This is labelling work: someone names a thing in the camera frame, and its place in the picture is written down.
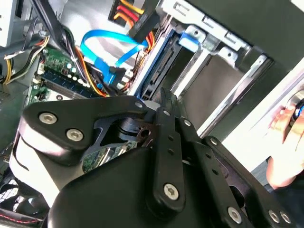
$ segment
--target black wire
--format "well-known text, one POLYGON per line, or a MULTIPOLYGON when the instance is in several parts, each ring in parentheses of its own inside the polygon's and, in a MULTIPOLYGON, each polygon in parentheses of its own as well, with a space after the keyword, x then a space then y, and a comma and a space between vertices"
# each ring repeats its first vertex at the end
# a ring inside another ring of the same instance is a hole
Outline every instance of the black wire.
POLYGON ((13 69, 14 66, 15 66, 14 58, 11 58, 11 59, 10 59, 10 65, 11 65, 11 69, 13 69))
MULTIPOLYGON (((73 58, 73 59, 77 59, 78 56, 76 54, 76 51, 75 51, 75 42, 74 42, 74 37, 73 37, 73 34, 72 32, 67 28, 67 27, 64 27, 64 30, 66 32, 65 36, 64 36, 64 40, 65 40, 65 43, 66 43, 66 48, 69 52, 69 55, 73 58)), ((75 65, 76 65, 76 68, 80 74, 80 76, 82 77, 82 79, 84 81, 87 81, 86 79, 86 74, 84 72, 84 69, 82 68, 81 66, 81 63, 80 63, 80 60, 77 60, 75 62, 75 65)))
POLYGON ((39 19, 50 32, 51 37, 56 44, 65 52, 67 52, 64 43, 64 29, 49 4, 48 0, 31 0, 33 8, 35 9, 39 19))
POLYGON ((134 71, 134 68, 136 67, 136 64, 137 64, 137 61, 138 61, 138 57, 139 57, 139 52, 137 52, 135 63, 134 63, 134 67, 133 67, 132 71, 134 71))
POLYGON ((38 17, 36 17, 29 25, 27 35, 25 36, 24 45, 23 45, 23 48, 21 51, 27 50, 29 48, 33 34, 35 32, 35 26, 36 26, 37 21, 38 21, 38 17))
POLYGON ((18 71, 18 72, 16 72, 15 74, 13 74, 13 75, 11 76, 11 80, 14 79, 14 78, 16 78, 16 77, 18 77, 18 76, 20 76, 21 74, 23 74, 23 73, 27 70, 27 68, 29 67, 29 65, 30 65, 30 63, 31 63, 31 61, 32 61, 32 58, 33 58, 34 54, 35 54, 39 49, 40 49, 40 47, 34 48, 34 49, 29 53, 28 60, 27 60, 27 62, 25 63, 24 67, 23 67, 20 71, 18 71))

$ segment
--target metal panel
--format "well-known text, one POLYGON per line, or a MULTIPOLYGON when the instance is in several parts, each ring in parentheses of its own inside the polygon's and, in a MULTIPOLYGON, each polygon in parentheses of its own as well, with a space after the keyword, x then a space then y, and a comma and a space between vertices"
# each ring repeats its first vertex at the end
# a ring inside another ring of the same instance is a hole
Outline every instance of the metal panel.
POLYGON ((0 46, 10 45, 17 0, 5 0, 0 7, 0 46))
POLYGON ((188 0, 288 71, 304 53, 304 14, 288 0, 188 0))
POLYGON ((27 87, 17 82, 0 85, 0 151, 15 137, 26 94, 27 87))

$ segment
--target screw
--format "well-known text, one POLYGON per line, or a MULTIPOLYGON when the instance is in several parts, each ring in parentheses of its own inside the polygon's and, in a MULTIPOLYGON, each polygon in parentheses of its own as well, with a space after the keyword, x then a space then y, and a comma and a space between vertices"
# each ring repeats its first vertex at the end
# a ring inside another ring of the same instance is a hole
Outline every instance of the screw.
POLYGON ((276 223, 280 222, 279 217, 272 210, 269 210, 268 213, 274 222, 276 222, 276 223))
POLYGON ((239 212, 235 208, 229 207, 228 208, 228 214, 232 218, 233 221, 235 221, 238 224, 241 224, 242 217, 241 217, 241 215, 239 214, 239 212))
POLYGON ((39 30, 39 35, 41 36, 41 37, 46 37, 47 35, 48 35, 48 32, 47 31, 45 31, 45 30, 39 30))
POLYGON ((191 126, 191 123, 190 123, 190 121, 189 120, 184 120, 184 123, 187 125, 187 126, 191 126))
POLYGON ((291 223, 289 217, 284 212, 280 211, 280 214, 281 214, 282 218, 285 220, 285 222, 287 222, 289 224, 291 223))
POLYGON ((142 104, 139 103, 139 102, 135 102, 135 105, 136 105, 137 107, 139 107, 139 108, 142 108, 142 107, 143 107, 142 104))
POLYGON ((57 117, 52 113, 42 113, 39 120, 45 124, 54 124, 57 122, 57 117))
POLYGON ((214 138, 211 138, 210 141, 214 144, 214 145, 217 145, 218 142, 214 139, 214 138))
POLYGON ((66 136, 68 139, 78 142, 81 141, 84 138, 84 135, 80 130, 77 129, 70 129, 66 132, 66 136))
POLYGON ((171 200, 177 200, 179 198, 179 191, 173 184, 165 184, 163 191, 165 195, 171 200))
POLYGON ((170 113, 166 110, 164 110, 163 113, 165 113, 166 115, 170 115, 170 113))

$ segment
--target black plastic bracket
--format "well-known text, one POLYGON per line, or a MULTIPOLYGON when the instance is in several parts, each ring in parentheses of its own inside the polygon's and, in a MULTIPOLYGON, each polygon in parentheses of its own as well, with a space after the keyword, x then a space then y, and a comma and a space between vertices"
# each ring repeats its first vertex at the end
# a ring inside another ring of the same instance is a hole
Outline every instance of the black plastic bracket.
POLYGON ((228 169, 229 176, 226 180, 230 186, 236 187, 244 197, 247 215, 255 227, 285 227, 295 225, 285 222, 283 218, 280 219, 281 212, 288 215, 289 218, 291 217, 220 141, 212 136, 208 136, 203 139, 203 143, 212 149, 215 157, 228 169), (279 222, 274 222, 271 219, 269 215, 270 211, 278 216, 279 222))
POLYGON ((168 102, 161 91, 162 106, 155 118, 152 151, 152 187, 148 188, 147 203, 151 211, 162 219, 168 219, 185 207, 185 189, 181 155, 181 137, 175 131, 176 106, 168 102))

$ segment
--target green circuit board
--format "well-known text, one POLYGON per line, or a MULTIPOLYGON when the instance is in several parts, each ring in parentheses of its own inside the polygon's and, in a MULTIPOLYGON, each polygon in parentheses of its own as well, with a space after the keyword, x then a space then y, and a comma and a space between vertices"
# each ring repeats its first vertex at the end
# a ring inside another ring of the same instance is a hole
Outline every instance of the green circuit board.
POLYGON ((44 58, 45 67, 65 76, 71 74, 78 78, 78 72, 74 62, 69 57, 62 54, 61 51, 52 48, 45 48, 44 58))

